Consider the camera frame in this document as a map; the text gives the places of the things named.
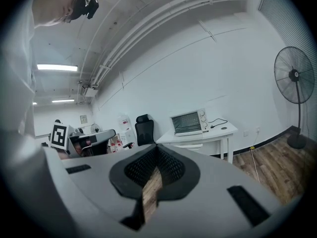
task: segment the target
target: white table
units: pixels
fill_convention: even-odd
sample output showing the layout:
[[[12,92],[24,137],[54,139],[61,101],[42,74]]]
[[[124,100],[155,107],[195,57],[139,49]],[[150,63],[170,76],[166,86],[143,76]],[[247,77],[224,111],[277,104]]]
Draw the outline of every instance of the white table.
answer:
[[[215,126],[216,124],[219,124],[222,122],[223,121],[221,120],[217,120],[213,123],[209,123],[209,126],[211,125]],[[208,132],[203,132],[202,134],[187,135],[187,136],[175,136],[174,130],[171,129],[157,141],[157,144],[169,144],[173,146],[187,148],[189,150],[196,150],[197,147],[202,146],[204,143],[208,144],[213,141],[219,141],[220,156],[221,156],[221,159],[223,159],[224,142],[227,141],[228,162],[232,163],[232,160],[233,160],[232,136],[237,131],[238,129],[229,122],[216,126],[214,128],[210,128]]]

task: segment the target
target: white cable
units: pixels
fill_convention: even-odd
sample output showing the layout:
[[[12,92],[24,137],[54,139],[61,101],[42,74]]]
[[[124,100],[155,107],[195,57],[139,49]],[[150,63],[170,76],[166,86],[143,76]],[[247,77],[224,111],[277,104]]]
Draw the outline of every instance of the white cable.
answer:
[[[260,183],[259,174],[258,174],[258,171],[257,171],[257,165],[256,165],[256,162],[254,161],[252,149],[251,149],[251,154],[252,154],[252,159],[253,159],[253,162],[254,162],[254,168],[255,168],[256,173],[257,173],[257,176],[258,176],[258,181],[259,181],[259,183]]]

